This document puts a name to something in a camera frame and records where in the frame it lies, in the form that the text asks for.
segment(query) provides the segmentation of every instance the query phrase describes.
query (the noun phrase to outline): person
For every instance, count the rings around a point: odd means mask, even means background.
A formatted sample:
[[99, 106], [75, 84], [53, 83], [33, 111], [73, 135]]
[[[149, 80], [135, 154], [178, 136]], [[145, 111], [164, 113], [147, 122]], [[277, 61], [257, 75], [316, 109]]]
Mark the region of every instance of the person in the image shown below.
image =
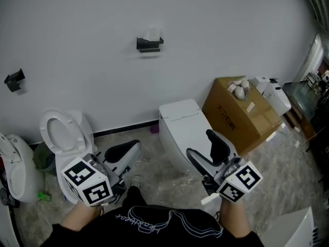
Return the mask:
[[217, 246], [263, 246], [247, 220], [244, 204], [222, 200], [219, 223], [200, 209], [147, 205], [141, 179], [132, 178], [122, 207], [100, 215], [100, 207], [79, 202], [61, 224], [52, 226], [47, 246], [103, 246], [118, 242], [214, 242]]

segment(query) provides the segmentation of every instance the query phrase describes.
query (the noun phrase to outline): wall-mounted holder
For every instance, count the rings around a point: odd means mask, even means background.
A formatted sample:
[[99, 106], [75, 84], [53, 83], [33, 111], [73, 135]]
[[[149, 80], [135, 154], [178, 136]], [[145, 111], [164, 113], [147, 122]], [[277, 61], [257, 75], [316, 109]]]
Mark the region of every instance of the wall-mounted holder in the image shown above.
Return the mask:
[[5, 79], [5, 84], [8, 86], [9, 90], [13, 93], [21, 89], [18, 81], [25, 79], [22, 69], [18, 72], [8, 75]]
[[141, 53], [145, 53], [145, 52], [159, 52], [160, 51], [160, 47], [159, 45], [163, 44], [163, 39], [160, 38], [159, 41], [148, 41], [145, 39], [139, 39], [137, 38], [137, 49], [139, 50], [139, 52]]

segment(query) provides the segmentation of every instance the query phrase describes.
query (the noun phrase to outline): trash can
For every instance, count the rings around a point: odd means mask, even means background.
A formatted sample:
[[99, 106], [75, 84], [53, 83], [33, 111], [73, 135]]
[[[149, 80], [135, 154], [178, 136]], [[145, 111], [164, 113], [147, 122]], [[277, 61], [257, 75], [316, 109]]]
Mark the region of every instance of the trash can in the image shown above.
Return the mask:
[[39, 144], [33, 155], [33, 161], [37, 170], [43, 173], [56, 174], [55, 154], [42, 142]]

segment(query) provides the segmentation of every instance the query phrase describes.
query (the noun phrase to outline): cardboard box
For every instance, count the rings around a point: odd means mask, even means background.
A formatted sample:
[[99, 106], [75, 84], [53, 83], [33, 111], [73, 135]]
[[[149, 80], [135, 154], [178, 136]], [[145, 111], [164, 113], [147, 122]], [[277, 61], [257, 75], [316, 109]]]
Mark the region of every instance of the cardboard box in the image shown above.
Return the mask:
[[[281, 120], [251, 83], [246, 100], [238, 100], [230, 93], [228, 82], [238, 78], [215, 79], [202, 111], [212, 129], [228, 138], [243, 156], [266, 140], [280, 126]], [[248, 113], [251, 102], [255, 105]]]

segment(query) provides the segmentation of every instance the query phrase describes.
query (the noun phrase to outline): purple object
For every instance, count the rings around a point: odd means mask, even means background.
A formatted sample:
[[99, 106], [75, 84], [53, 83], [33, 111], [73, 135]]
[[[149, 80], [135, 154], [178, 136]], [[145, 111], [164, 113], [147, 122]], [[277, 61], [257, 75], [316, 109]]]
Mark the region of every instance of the purple object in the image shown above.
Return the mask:
[[151, 127], [150, 127], [150, 132], [151, 132], [152, 134], [156, 134], [156, 133], [158, 133], [158, 132], [159, 132], [159, 125], [153, 125], [153, 126], [151, 126]]

